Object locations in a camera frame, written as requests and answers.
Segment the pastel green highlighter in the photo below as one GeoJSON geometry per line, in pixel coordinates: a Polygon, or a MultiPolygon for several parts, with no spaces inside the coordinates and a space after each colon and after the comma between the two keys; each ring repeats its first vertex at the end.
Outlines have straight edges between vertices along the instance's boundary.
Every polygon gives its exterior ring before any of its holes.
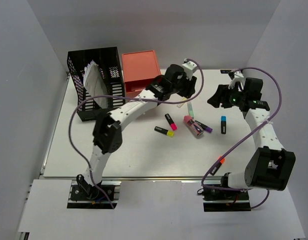
{"type": "Polygon", "coordinates": [[[188,114],[194,118],[194,111],[193,111],[193,107],[192,107],[192,103],[189,101],[187,102],[187,109],[188,109],[188,114]]]}

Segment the coral top drawer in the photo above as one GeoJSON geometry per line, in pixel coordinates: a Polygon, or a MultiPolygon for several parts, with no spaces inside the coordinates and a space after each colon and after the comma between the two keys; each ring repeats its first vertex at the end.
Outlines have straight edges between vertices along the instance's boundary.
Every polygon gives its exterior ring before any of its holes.
{"type": "Polygon", "coordinates": [[[152,81],[153,78],[124,81],[126,92],[125,96],[130,98],[138,96],[139,93],[144,90],[152,81]]]}

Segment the pastel yellow highlighter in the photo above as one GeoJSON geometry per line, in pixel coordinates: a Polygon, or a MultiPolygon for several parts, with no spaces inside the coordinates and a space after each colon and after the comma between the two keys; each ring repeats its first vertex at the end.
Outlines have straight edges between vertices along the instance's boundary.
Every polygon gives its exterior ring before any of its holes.
{"type": "Polygon", "coordinates": [[[177,104],[176,106],[178,107],[178,108],[181,108],[183,105],[184,105],[184,101],[186,101],[187,100],[187,98],[183,98],[182,100],[181,100],[181,103],[179,103],[179,104],[177,104]]]}

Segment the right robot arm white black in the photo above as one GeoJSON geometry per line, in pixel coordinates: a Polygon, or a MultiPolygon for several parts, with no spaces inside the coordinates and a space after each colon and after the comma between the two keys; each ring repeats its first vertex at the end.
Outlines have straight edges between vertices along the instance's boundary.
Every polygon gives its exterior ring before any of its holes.
{"type": "Polygon", "coordinates": [[[255,145],[255,153],[247,166],[239,173],[226,173],[219,187],[220,195],[229,200],[239,190],[260,188],[283,191],[288,183],[296,157],[278,140],[270,123],[268,103],[261,100],[263,81],[246,78],[244,86],[239,80],[220,84],[207,101],[215,108],[236,106],[249,125],[255,145]]]}

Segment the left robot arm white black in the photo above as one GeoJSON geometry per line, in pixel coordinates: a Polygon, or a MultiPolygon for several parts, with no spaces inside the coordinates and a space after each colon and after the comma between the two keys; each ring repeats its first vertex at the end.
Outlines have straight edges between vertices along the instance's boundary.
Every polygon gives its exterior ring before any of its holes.
{"type": "Polygon", "coordinates": [[[167,103],[171,95],[187,99],[195,93],[197,64],[187,60],[182,65],[172,64],[165,74],[157,76],[134,100],[112,111],[101,111],[93,130],[93,151],[86,172],[77,176],[82,194],[93,200],[101,194],[99,187],[111,153],[122,145],[122,132],[128,124],[161,103],[167,103]]]}

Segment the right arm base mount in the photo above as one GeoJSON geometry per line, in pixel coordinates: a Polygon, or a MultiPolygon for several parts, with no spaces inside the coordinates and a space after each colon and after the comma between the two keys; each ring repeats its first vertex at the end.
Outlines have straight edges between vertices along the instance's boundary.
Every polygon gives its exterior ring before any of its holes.
{"type": "Polygon", "coordinates": [[[248,212],[251,211],[247,192],[223,191],[200,187],[197,194],[202,197],[204,212],[248,212]]]}

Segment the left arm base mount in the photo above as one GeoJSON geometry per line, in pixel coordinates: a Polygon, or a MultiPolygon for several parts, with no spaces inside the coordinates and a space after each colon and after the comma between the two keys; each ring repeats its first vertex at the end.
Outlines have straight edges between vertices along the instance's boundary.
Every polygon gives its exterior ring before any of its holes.
{"type": "Polygon", "coordinates": [[[110,202],[102,191],[88,184],[82,174],[77,175],[70,188],[67,208],[113,210],[118,203],[120,185],[100,183],[98,187],[106,193],[110,202]]]}

